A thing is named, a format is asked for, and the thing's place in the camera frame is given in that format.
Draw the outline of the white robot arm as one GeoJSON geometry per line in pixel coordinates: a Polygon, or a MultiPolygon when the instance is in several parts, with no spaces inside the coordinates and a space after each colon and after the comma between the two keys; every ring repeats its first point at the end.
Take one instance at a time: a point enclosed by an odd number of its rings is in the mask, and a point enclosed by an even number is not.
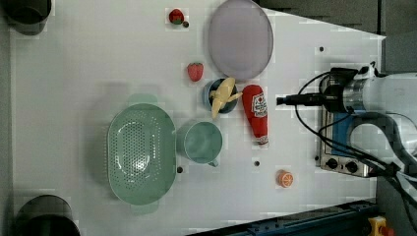
{"type": "Polygon", "coordinates": [[[401,161],[405,172],[416,171],[416,75],[381,74],[374,63],[356,70],[332,68],[317,77],[319,90],[279,97],[278,105],[321,106],[326,112],[340,114],[351,123],[343,141],[318,134],[320,139],[351,157],[379,161],[367,154],[350,134],[357,127],[372,125],[384,134],[393,157],[401,161]]]}

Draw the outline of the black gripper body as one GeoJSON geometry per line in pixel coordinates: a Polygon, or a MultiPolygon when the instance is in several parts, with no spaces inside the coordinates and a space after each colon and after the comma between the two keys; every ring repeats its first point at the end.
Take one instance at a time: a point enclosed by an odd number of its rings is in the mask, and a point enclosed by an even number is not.
{"type": "Polygon", "coordinates": [[[329,72],[322,73],[303,85],[297,94],[278,97],[277,105],[304,105],[323,106],[327,112],[346,113],[343,105],[343,90],[354,79],[358,71],[347,68],[331,68],[329,72]],[[319,81],[319,91],[304,93],[309,84],[319,81]]]}

